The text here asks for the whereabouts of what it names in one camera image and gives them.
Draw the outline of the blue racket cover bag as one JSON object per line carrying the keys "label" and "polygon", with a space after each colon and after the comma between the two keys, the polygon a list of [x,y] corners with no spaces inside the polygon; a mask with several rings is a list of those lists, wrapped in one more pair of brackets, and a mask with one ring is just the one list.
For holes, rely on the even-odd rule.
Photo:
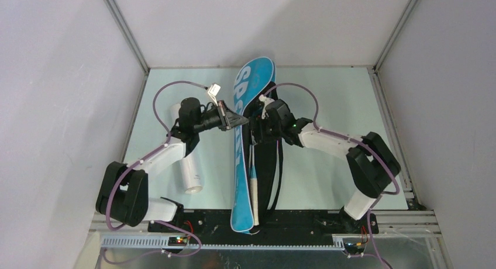
{"label": "blue racket cover bag", "polygon": [[277,204],[282,145],[276,139],[262,140],[256,135],[263,112],[259,96],[275,86],[275,79],[272,59],[258,57],[247,62],[234,81],[234,111],[250,121],[235,128],[235,194],[230,226],[236,233],[257,234]]}

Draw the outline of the blue badminton racket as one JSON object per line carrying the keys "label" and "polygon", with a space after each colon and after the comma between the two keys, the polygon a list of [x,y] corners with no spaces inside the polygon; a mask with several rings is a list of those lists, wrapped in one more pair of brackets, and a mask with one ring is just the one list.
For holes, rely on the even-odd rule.
{"label": "blue badminton racket", "polygon": [[259,200],[258,200],[258,181],[257,181],[257,174],[256,174],[256,166],[255,166],[255,152],[254,152],[254,146],[250,147],[250,154],[249,154],[249,168],[250,168],[250,190],[251,190],[251,203],[252,203],[252,212],[253,212],[253,221],[254,225],[258,226],[260,224],[259,222]]}

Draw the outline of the white shuttlecock tube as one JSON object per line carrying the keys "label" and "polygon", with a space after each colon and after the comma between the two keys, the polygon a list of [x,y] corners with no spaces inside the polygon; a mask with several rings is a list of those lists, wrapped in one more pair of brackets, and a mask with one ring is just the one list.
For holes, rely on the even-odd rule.
{"label": "white shuttlecock tube", "polygon": [[203,184],[195,154],[191,152],[179,161],[179,165],[184,193],[191,195],[201,192]]}

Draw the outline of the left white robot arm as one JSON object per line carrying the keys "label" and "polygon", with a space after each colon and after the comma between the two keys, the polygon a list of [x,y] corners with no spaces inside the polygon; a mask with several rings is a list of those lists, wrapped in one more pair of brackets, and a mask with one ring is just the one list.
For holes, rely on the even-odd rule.
{"label": "left white robot arm", "polygon": [[151,198],[149,180],[189,156],[199,143],[200,133],[213,128],[237,129],[249,120],[229,109],[224,101],[207,108],[196,98],[186,98],[176,111],[178,117],[165,143],[133,164],[117,161],[108,164],[95,204],[98,213],[122,226],[135,227],[144,220],[162,220],[171,232],[184,227],[185,216],[178,212],[180,204],[168,198]]}

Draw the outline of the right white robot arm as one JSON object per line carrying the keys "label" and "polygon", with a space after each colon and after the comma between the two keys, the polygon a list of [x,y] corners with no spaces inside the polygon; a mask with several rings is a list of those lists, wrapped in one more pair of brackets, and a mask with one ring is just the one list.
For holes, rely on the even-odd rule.
{"label": "right white robot arm", "polygon": [[364,224],[364,215],[385,194],[389,184],[397,185],[401,166],[382,137],[374,132],[349,136],[317,128],[308,118],[295,118],[288,105],[261,95],[261,114],[250,122],[253,144],[283,140],[290,146],[319,150],[343,159],[349,165],[356,190],[341,209],[340,225],[349,233]]}

